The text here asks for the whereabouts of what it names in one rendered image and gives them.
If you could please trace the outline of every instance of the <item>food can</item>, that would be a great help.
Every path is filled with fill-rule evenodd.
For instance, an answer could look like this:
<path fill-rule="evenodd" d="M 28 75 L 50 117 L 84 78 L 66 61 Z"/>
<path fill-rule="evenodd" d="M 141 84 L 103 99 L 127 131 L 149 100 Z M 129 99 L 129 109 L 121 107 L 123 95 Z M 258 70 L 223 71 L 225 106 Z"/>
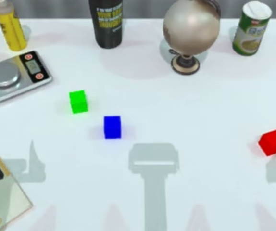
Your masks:
<path fill-rule="evenodd" d="M 254 55 L 260 47 L 271 16 L 272 10 L 265 3 L 247 2 L 243 6 L 242 16 L 232 43 L 235 52 L 241 55 Z"/>

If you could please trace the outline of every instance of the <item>black cup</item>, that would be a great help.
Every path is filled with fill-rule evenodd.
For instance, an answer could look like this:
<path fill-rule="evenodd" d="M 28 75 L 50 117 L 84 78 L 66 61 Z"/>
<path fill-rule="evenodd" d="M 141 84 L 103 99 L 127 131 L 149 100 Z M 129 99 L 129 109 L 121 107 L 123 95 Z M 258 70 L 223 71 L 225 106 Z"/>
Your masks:
<path fill-rule="evenodd" d="M 89 0 L 95 40 L 105 49 L 122 42 L 122 0 Z"/>

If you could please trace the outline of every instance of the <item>white table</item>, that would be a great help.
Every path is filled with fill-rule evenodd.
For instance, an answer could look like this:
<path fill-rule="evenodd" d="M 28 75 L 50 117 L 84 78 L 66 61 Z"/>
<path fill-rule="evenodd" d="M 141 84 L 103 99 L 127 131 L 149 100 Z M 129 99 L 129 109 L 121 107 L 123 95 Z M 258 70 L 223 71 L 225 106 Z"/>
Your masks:
<path fill-rule="evenodd" d="M 0 104 L 0 156 L 28 159 L 33 140 L 46 165 L 44 182 L 21 184 L 34 209 L 8 230 L 143 231 L 135 143 L 178 150 L 180 170 L 165 180 L 169 231 L 276 230 L 272 158 L 256 143 L 276 129 L 276 20 L 252 57 L 232 50 L 237 23 L 222 20 L 200 71 L 185 77 L 170 67 L 162 20 L 126 20 L 114 50 L 96 45 L 90 20 L 22 20 L 31 37 L 21 53 L 37 50 L 54 81 Z M 0 32 L 0 61 L 16 54 Z M 90 111 L 73 115 L 68 92 L 81 89 Z M 121 140 L 102 137 L 106 115 L 121 116 Z"/>

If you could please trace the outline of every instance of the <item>scale display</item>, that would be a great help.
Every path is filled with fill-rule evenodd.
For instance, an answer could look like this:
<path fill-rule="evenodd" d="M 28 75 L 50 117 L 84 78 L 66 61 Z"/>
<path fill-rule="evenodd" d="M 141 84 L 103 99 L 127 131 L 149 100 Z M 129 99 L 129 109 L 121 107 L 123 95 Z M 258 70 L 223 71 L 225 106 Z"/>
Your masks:
<path fill-rule="evenodd" d="M 0 102 L 52 81 L 35 51 L 0 62 Z"/>

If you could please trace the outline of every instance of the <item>scale button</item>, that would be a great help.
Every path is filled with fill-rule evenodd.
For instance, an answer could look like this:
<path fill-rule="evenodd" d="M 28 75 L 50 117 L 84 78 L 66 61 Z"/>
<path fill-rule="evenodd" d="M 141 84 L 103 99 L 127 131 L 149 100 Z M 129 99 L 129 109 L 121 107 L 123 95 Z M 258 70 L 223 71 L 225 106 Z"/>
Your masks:
<path fill-rule="evenodd" d="M 32 54 L 26 54 L 25 55 L 25 59 L 27 59 L 27 60 L 30 60 L 32 58 L 33 58 Z"/>
<path fill-rule="evenodd" d="M 40 80 L 40 79 L 43 79 L 44 78 L 44 75 L 42 73 L 37 73 L 36 74 L 36 79 Z"/>
<path fill-rule="evenodd" d="M 19 81 L 20 72 L 15 64 L 0 63 L 0 88 L 9 87 Z"/>

